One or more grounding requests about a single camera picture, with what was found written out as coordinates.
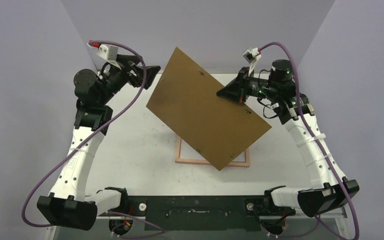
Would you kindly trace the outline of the pink wooden picture frame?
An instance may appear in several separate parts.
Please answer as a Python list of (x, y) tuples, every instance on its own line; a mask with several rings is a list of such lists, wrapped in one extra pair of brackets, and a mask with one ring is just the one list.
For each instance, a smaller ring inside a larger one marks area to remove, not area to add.
[[(177, 164), (187, 164), (187, 165), (206, 165), (206, 166), (213, 166), (218, 170), (221, 170), (220, 166), (222, 167), (236, 167), (236, 168), (249, 168), (251, 165), (251, 154), (249, 149), (247, 148), (245, 151), (246, 153), (246, 162), (233, 162), (233, 160), (238, 157), (240, 154), (234, 155), (234, 158), (231, 158), (230, 162), (227, 163), (226, 160), (211, 160), (208, 161), (206, 159), (204, 160), (197, 160), (197, 159), (181, 159), (180, 158), (180, 149), (181, 149), (181, 141), (183, 140), (180, 136), (177, 136), (177, 143), (176, 143), (176, 149), (174, 154), (174, 162)], [(201, 152), (195, 148), (202, 157), (204, 157)]]

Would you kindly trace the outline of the brown cardboard backing board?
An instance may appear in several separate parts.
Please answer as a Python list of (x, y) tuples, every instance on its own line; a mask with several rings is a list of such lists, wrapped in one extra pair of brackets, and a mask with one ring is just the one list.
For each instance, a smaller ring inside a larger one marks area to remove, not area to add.
[(223, 84), (176, 47), (146, 107), (207, 161), (234, 159), (271, 129), (243, 103), (218, 97)]

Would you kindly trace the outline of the seascape photo print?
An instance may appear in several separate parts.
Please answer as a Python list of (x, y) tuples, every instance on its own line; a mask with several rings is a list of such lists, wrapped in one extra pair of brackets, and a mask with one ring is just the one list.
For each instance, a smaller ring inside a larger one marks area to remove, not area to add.
[[(245, 152), (242, 152), (238, 157), (236, 157), (233, 162), (245, 163), (247, 155)], [(183, 139), (181, 140), (180, 145), (180, 159), (191, 159), (191, 160), (204, 160), (205, 158), (201, 156), (196, 150), (194, 150), (188, 143)]]

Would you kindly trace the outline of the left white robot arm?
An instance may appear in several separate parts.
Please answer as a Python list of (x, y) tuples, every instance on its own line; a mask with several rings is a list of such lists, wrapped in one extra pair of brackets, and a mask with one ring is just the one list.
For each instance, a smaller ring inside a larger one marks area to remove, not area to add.
[(159, 65), (140, 66), (136, 56), (119, 54), (102, 66), (101, 74), (87, 68), (75, 74), (77, 102), (68, 159), (48, 195), (36, 203), (51, 225), (88, 231), (98, 215), (111, 210), (121, 216), (129, 210), (124, 188), (106, 187), (87, 196), (86, 183), (113, 116), (108, 102), (126, 85), (148, 89), (160, 70)]

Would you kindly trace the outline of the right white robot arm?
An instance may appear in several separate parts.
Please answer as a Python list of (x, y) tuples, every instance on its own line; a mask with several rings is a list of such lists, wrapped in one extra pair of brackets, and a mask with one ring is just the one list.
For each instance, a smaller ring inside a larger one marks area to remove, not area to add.
[(273, 61), (267, 79), (253, 77), (249, 67), (242, 67), (236, 78), (216, 95), (238, 104), (245, 103), (248, 97), (270, 101), (270, 107), (301, 154), (311, 187), (279, 186), (266, 190), (269, 197), (262, 201), (266, 213), (274, 215), (282, 207), (297, 208), (312, 218), (342, 208), (360, 190), (358, 182), (348, 179), (335, 163), (308, 97), (303, 93), (297, 97), (294, 71), (289, 60)]

